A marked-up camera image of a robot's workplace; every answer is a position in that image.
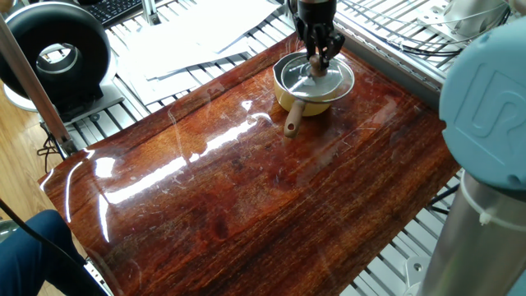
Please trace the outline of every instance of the wooden handle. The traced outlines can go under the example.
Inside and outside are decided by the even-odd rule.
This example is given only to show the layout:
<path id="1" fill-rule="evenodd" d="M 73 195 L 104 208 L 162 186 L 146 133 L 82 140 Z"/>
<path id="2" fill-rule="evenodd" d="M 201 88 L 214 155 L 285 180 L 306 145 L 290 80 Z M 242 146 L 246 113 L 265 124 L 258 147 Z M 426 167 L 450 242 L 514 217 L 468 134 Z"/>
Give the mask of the wooden handle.
<path id="1" fill-rule="evenodd" d="M 285 121 L 284 134 L 286 137 L 294 138 L 298 135 L 299 124 L 302 122 L 305 104 L 306 103 L 300 99 L 294 101 L 293 107 L 290 109 L 287 120 Z"/>

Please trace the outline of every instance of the metal pole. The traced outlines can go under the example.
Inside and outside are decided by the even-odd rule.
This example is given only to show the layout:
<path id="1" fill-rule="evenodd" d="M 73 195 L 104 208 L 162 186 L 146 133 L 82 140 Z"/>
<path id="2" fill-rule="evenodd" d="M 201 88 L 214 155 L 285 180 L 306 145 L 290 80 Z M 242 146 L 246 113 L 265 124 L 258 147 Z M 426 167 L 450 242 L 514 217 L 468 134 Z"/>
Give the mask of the metal pole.
<path id="1" fill-rule="evenodd" d="M 155 0 L 142 0 L 143 16 L 149 25 L 158 25 L 161 23 L 157 15 L 157 6 Z"/>
<path id="2" fill-rule="evenodd" d="M 75 146 L 66 127 L 64 127 L 64 123 L 51 104 L 48 95 L 40 84 L 35 72 L 33 72 L 33 68 L 27 62 L 24 53 L 7 27 L 3 17 L 0 17 L 0 53 L 2 53 L 25 92 L 35 104 L 40 116 L 42 116 L 46 126 L 58 143 L 68 154 L 75 152 Z"/>
<path id="3" fill-rule="evenodd" d="M 513 193 L 464 174 L 419 296 L 508 293 L 526 267 L 526 193 Z"/>

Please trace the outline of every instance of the wood grain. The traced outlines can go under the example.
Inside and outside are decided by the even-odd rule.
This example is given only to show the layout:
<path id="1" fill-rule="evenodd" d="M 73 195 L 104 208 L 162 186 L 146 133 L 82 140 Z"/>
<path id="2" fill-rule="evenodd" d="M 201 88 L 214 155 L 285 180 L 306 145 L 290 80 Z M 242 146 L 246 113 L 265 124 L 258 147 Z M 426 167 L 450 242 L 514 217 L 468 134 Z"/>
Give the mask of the wood grain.
<path id="1" fill-rule="evenodd" d="M 347 51 L 356 84 L 283 136 L 295 36 L 41 178 L 115 294 L 338 294 L 459 169 L 436 113 Z"/>

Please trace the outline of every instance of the saucepan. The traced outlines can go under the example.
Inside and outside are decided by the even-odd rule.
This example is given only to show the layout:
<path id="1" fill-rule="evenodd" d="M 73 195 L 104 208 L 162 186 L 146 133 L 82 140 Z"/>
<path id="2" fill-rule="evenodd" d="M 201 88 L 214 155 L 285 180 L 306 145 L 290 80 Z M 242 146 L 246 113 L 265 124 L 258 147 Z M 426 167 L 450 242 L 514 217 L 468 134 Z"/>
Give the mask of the saucepan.
<path id="1" fill-rule="evenodd" d="M 300 68 L 304 64 L 308 65 L 305 55 L 305 53 L 291 53 L 281 58 L 274 65 L 274 90 L 279 105 L 288 111 L 284 135 L 290 138 L 294 138 L 298 134 L 303 116 L 314 116 L 324 112 L 331 103 L 342 99 L 354 86 L 353 71 L 347 64 L 334 58 L 330 61 L 329 75 L 327 75 L 326 81 L 337 76 L 336 82 L 333 79 L 333 83 L 331 81 L 329 83 L 325 83 L 326 81 L 318 83 L 307 92 L 293 90 L 292 84 L 296 85 L 297 83 L 291 82 L 288 78 L 291 76 L 288 75 L 287 77 L 285 74 L 296 71 L 301 76 L 302 69 Z"/>

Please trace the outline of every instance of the black cable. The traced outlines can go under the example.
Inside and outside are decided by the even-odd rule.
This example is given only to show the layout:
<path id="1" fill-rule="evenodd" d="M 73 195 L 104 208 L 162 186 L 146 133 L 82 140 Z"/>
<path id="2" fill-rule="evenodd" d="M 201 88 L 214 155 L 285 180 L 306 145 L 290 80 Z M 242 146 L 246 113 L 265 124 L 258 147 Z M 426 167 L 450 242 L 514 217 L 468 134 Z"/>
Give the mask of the black cable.
<path id="1" fill-rule="evenodd" d="M 291 14 L 294 14 L 293 7 L 292 7 L 292 5 L 290 4 L 292 0 L 285 0 L 285 1 L 287 2 L 288 9 L 290 10 L 290 13 L 291 13 Z"/>
<path id="2" fill-rule="evenodd" d="M 432 206 L 430 210 L 433 210 L 437 213 L 441 213 L 444 215 L 448 215 L 450 213 L 448 210 L 442 210 L 441 208 L 437 208 L 436 206 Z"/>
<path id="3" fill-rule="evenodd" d="M 384 27 L 382 24 L 380 24 L 377 21 L 371 19 L 366 14 L 364 14 L 364 13 L 358 11 L 358 10 L 355 10 L 355 11 L 360 13 L 362 16 L 365 16 L 369 21 L 372 21 L 376 25 L 380 26 L 382 29 L 387 30 L 391 34 L 398 35 L 393 30 Z M 510 14 L 511 14 L 511 10 L 509 8 L 507 8 L 504 16 L 502 17 L 502 19 L 499 21 L 499 23 L 496 26 L 503 25 L 504 23 L 506 23 L 508 21 L 508 17 L 510 16 Z M 369 30 L 365 26 L 358 24 L 356 21 L 354 21 L 354 20 L 350 20 L 350 21 L 352 21 L 354 24 L 360 26 L 362 29 L 366 30 L 369 34 L 374 35 L 379 40 L 389 44 L 391 47 L 393 47 L 395 49 L 399 49 L 399 50 L 401 50 L 402 52 L 405 52 L 405 53 L 411 53 L 411 54 L 422 55 L 422 56 L 427 56 L 427 57 L 454 57 L 454 56 L 459 55 L 459 53 L 461 53 L 462 50 L 464 50 L 464 49 L 459 49 L 459 50 L 456 50 L 456 51 L 449 51 L 449 52 L 433 52 L 433 51 L 429 51 L 429 50 L 425 50 L 425 49 L 417 49 L 417 48 L 414 48 L 414 47 L 405 46 L 405 45 L 402 45 L 402 44 L 401 45 L 394 44 L 394 43 L 390 42 L 389 40 L 387 40 L 386 38 L 381 37 L 378 34 L 372 32 L 371 30 Z"/>
<path id="4" fill-rule="evenodd" d="M 452 188 L 446 190 L 445 192 L 437 195 L 436 197 L 433 197 L 431 199 L 431 201 L 429 201 L 429 203 L 427 204 L 427 206 L 433 206 L 434 204 L 436 204 L 438 201 L 441 201 L 443 200 L 444 198 L 450 196 L 451 194 L 457 192 L 457 190 L 459 190 L 459 184 L 453 186 Z"/>
<path id="5" fill-rule="evenodd" d="M 57 149 L 52 146 L 52 139 L 48 134 L 48 138 L 43 144 L 43 148 L 40 148 L 36 151 L 37 156 L 44 156 L 44 170 L 48 173 L 48 157 L 51 154 L 59 154 Z"/>
<path id="6" fill-rule="evenodd" d="M 52 133 L 48 132 L 48 130 L 46 129 L 46 127 L 45 127 L 45 125 L 43 123 L 40 124 L 40 127 L 42 127 L 42 129 L 44 130 L 44 132 L 48 136 L 48 139 L 44 143 L 44 148 L 46 147 L 46 143 L 48 141 L 51 141 L 55 145 L 53 152 L 57 152 L 58 154 L 60 154 L 60 157 L 62 158 L 62 160 L 66 160 L 66 156 L 64 156 L 64 154 L 60 150 L 60 146 L 58 145 L 57 139 L 55 139 L 55 137 L 53 136 Z"/>
<path id="7" fill-rule="evenodd" d="M 60 247 L 55 245 L 54 243 L 50 242 L 45 237 L 38 234 L 36 231 L 34 231 L 31 227 L 29 227 L 18 215 L 15 214 L 15 212 L 0 198 L 0 209 L 2 209 L 18 226 L 24 230 L 27 234 L 29 234 L 32 238 L 36 239 L 40 243 L 42 243 L 45 247 L 47 247 L 49 250 L 55 253 L 58 257 L 61 257 L 64 259 L 64 261 L 72 268 L 73 271 L 76 271 L 79 275 L 85 275 L 84 278 L 82 278 L 86 284 L 91 285 L 92 288 L 94 288 L 94 291 L 98 291 L 100 295 L 103 294 L 101 288 L 99 287 L 99 284 L 95 282 L 95 280 L 87 273 L 87 271 L 84 269 L 84 266 L 78 264 L 73 258 L 71 258 L 64 250 L 62 250 Z"/>

